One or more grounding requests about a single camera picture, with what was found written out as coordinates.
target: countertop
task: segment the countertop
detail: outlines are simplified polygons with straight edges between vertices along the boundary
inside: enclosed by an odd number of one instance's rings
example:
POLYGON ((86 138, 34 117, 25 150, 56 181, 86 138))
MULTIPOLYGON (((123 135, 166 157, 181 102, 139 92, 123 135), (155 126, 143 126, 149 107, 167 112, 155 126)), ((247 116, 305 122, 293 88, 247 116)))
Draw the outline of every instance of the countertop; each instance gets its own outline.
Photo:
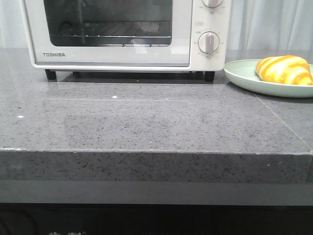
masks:
MULTIPOLYGON (((308 51, 228 51, 226 61, 277 54, 313 63, 308 51)), ((57 72, 47 81, 26 49, 0 49, 0 71, 2 187, 313 181, 313 98, 253 93, 223 71, 211 83, 194 73, 57 72)))

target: oven rack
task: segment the oven rack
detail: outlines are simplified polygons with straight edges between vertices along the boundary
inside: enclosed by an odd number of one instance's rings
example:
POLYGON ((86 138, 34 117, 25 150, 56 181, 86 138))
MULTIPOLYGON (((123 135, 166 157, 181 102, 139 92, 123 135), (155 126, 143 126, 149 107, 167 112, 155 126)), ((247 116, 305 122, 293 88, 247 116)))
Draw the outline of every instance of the oven rack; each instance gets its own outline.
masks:
POLYGON ((51 35, 57 46, 168 46, 172 41, 171 22, 91 22, 73 26, 63 23, 51 35))

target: oven control panel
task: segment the oven control panel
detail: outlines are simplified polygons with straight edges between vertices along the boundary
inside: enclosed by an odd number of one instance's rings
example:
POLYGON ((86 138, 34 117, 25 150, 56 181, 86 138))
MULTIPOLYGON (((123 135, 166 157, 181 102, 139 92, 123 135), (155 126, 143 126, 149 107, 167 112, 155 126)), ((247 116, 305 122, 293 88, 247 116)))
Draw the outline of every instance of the oven control panel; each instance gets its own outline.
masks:
POLYGON ((193 70, 224 67, 230 18, 230 0, 194 1, 190 64, 193 70))

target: oven glass window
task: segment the oven glass window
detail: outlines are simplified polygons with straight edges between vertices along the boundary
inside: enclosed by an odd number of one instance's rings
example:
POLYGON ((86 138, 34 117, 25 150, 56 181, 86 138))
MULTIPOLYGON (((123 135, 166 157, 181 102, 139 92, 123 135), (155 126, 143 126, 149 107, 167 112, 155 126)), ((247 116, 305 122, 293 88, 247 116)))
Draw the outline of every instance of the oven glass window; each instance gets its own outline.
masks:
POLYGON ((173 0, 44 0, 58 47, 166 47, 173 0))

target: oven door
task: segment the oven door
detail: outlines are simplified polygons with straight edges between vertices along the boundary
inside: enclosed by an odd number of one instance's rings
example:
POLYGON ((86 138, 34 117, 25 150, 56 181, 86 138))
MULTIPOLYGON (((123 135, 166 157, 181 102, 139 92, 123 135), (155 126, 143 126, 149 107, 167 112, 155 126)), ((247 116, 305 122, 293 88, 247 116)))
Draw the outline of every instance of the oven door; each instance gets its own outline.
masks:
POLYGON ((23 0, 37 65, 189 66, 191 0, 23 0))

